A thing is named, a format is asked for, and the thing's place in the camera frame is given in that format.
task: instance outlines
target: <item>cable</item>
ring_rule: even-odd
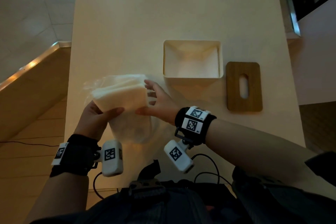
[[[193,160],[193,159],[196,158],[197,156],[204,156],[204,157],[207,157],[208,159],[210,159],[210,160],[212,161],[212,163],[215,165],[215,168],[216,168],[216,170],[217,170],[217,176],[218,176],[217,184],[219,184],[219,180],[220,180],[221,176],[219,175],[218,167],[217,167],[216,163],[213,161],[213,159],[210,158],[208,155],[203,154],[203,153],[196,154],[196,155],[192,156],[191,159]]]
[[[42,146],[48,146],[48,147],[59,147],[59,145],[47,145],[47,144],[39,144],[39,143],[23,143],[18,141],[6,141],[6,142],[0,142],[0,143],[22,143],[26,145],[42,145]]]
[[[96,177],[94,178],[94,180],[93,180],[93,190],[94,190],[94,192],[96,193],[96,195],[97,195],[98,197],[100,197],[101,199],[104,199],[101,195],[99,195],[98,191],[96,190],[96,186],[95,186],[96,179],[97,179],[98,176],[101,175],[101,174],[102,174],[102,172],[100,172],[100,173],[99,173],[98,175],[96,175]]]
[[[196,175],[195,179],[194,179],[194,183],[196,183],[196,179],[199,175],[202,175],[202,174],[211,174],[211,175],[217,175],[215,173],[212,173],[212,172],[201,172],[199,173],[198,175]],[[225,179],[223,176],[219,176],[220,178],[222,178],[224,181],[226,181],[229,185],[231,185],[231,183],[229,183],[229,181],[227,179]]]

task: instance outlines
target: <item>hand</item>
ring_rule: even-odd
[[[124,111],[123,107],[118,107],[107,112],[102,112],[96,104],[91,101],[83,110],[74,134],[100,140],[107,122],[119,116]]]
[[[148,96],[157,100],[149,102],[153,107],[141,107],[135,113],[144,116],[154,116],[175,126],[175,117],[180,110],[178,105],[156,82],[145,80],[145,83],[145,87],[148,90],[155,91],[149,92]]]

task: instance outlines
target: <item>table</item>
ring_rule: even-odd
[[[305,145],[279,0],[76,0],[72,39],[66,138],[90,100],[85,90],[88,83],[107,75],[146,74],[183,106],[196,105],[218,118]],[[222,44],[223,66],[229,61],[258,62],[263,111],[230,113],[225,77],[207,86],[166,85],[162,69],[165,40],[217,40]],[[215,171],[200,156],[187,175],[179,173],[163,151],[174,138],[174,127],[156,122],[149,143],[123,146],[124,173],[99,177],[97,188],[127,187],[153,159],[160,162],[160,180],[193,180],[199,172]],[[99,144],[111,137],[106,129]],[[233,165],[205,145],[188,154],[199,152],[211,156],[221,175],[232,180]],[[100,169],[90,171],[90,188]],[[216,177],[202,175],[199,181],[215,182]]]

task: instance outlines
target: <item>black sleeve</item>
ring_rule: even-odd
[[[328,151],[305,162],[316,175],[336,186],[336,152]]]

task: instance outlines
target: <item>metal edge trim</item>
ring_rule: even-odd
[[[5,89],[8,85],[10,85],[16,79],[18,79],[19,77],[24,75],[27,71],[29,71],[34,66],[39,64],[46,57],[48,57],[50,54],[54,53],[59,48],[66,48],[66,47],[71,47],[71,41],[59,41],[59,42],[54,43],[45,52],[43,52],[40,56],[38,56],[37,58],[35,58],[31,62],[29,62],[27,65],[21,67],[15,74],[13,74],[11,77],[7,78],[5,81],[0,83],[0,91]]]
[[[299,24],[296,19],[296,13],[295,13],[293,0],[287,0],[287,4],[288,4],[289,12],[291,14],[294,33],[297,34],[298,36],[301,36]]]

